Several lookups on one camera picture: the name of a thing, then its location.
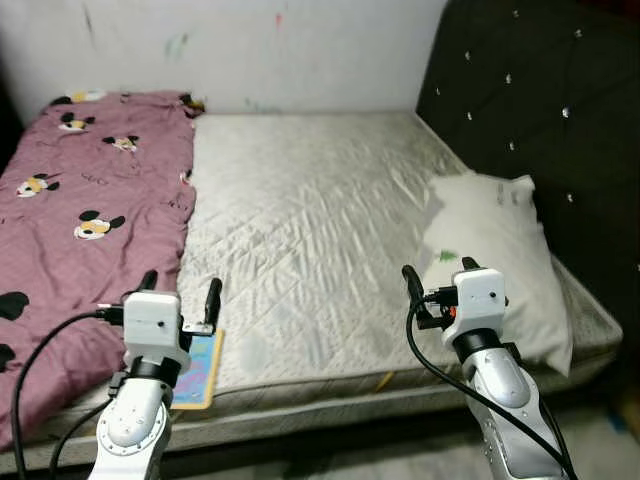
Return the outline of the white pillow green tree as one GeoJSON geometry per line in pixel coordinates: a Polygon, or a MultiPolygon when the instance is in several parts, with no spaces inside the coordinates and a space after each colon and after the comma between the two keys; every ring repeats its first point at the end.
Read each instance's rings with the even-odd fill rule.
{"type": "Polygon", "coordinates": [[[503,339],[525,357],[570,374],[570,315],[532,201],[532,179],[439,175],[429,180],[428,191],[431,220],[417,260],[422,284],[451,284],[463,257],[498,270],[509,301],[503,339]]]}

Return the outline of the yellow bordered children's book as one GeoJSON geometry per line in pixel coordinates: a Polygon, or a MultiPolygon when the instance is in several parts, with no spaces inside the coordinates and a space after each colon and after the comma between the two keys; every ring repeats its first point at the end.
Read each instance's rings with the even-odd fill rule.
{"type": "Polygon", "coordinates": [[[189,369],[179,376],[175,385],[174,410],[207,410],[215,393],[224,332],[195,335],[189,346],[189,369]]]}

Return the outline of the purple cartoon mouse quilt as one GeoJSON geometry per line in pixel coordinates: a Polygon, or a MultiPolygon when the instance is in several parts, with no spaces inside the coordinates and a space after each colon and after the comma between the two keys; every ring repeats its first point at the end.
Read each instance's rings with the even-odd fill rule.
{"type": "Polygon", "coordinates": [[[186,92],[78,93],[46,106],[0,175],[0,452],[122,367],[86,314],[147,270],[174,291],[197,193],[186,92]]]}

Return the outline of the quilted white mattress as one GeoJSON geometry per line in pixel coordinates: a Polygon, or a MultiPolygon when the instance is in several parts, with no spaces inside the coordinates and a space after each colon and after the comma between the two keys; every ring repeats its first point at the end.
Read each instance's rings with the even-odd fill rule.
{"type": "MultiPolygon", "coordinates": [[[[220,278],[224,339],[212,404],[188,411],[448,387],[404,339],[401,269],[419,271],[429,180],[467,173],[411,114],[198,116],[195,210],[166,292],[178,294],[183,317],[204,317],[209,283],[220,278]]],[[[570,315],[570,374],[520,353],[536,383],[547,371],[590,371],[591,380],[613,360],[622,330],[550,260],[570,315]]]]}

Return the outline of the black tufted headboard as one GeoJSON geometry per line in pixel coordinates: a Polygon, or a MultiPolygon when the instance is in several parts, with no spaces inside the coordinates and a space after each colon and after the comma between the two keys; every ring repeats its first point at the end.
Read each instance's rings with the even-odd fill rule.
{"type": "Polygon", "coordinates": [[[417,114],[475,172],[534,179],[550,251],[621,325],[639,392],[640,26],[579,0],[445,0],[417,114]]]}

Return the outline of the dark bed frame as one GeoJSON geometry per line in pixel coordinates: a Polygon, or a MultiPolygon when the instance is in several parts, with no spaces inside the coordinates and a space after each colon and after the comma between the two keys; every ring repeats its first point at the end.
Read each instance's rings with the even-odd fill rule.
{"type": "MultiPolygon", "coordinates": [[[[637,443],[590,371],[539,372],[582,480],[637,480],[637,443]]],[[[227,415],[180,411],[163,480],[490,480],[479,426],[443,385],[227,415]]]]}

